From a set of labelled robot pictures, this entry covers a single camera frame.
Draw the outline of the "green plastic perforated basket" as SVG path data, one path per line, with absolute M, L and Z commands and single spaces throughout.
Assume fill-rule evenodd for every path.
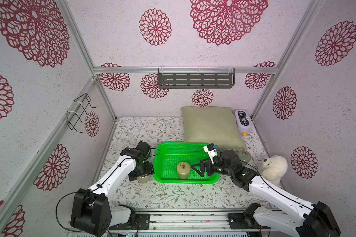
M 211 185 L 218 182 L 220 175 L 200 176 L 191 170 L 187 179 L 179 179 L 178 165 L 182 162 L 189 166 L 200 163 L 209 158 L 204 151 L 206 143 L 165 142 L 160 144 L 157 155 L 154 157 L 154 179 L 159 183 L 170 184 L 205 184 Z

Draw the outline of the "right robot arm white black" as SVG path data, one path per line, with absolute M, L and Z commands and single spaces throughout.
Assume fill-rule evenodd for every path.
M 239 188 L 258 195 L 274 206 L 272 211 L 258 203 L 252 203 L 242 213 L 241 222 L 249 228 L 256 225 L 268 227 L 292 237 L 339 237 L 341 230 L 325 203 L 314 204 L 290 194 L 265 179 L 250 165 L 243 166 L 238 155 L 226 150 L 218 155 L 216 150 L 209 157 L 191 166 L 200 176 L 215 173 L 227 175 Z

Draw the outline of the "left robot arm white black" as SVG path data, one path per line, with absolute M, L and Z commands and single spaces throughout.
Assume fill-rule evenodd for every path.
M 80 189 L 73 199 L 71 227 L 101 237 L 110 228 L 131 229 L 138 227 L 135 210 L 125 205 L 111 207 L 110 198 L 125 178 L 137 178 L 154 174 L 153 165 L 147 159 L 150 145 L 140 141 L 135 148 L 125 148 L 112 168 L 88 189 Z

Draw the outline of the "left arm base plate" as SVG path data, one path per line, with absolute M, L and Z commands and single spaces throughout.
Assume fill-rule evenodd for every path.
M 150 224 L 150 214 L 132 214 L 125 224 L 117 224 L 109 227 L 111 231 L 122 230 L 148 230 Z

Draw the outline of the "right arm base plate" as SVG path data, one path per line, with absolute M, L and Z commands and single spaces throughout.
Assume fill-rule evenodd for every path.
M 260 225 L 251 214 L 229 213 L 227 216 L 229 226 L 232 230 L 260 229 Z

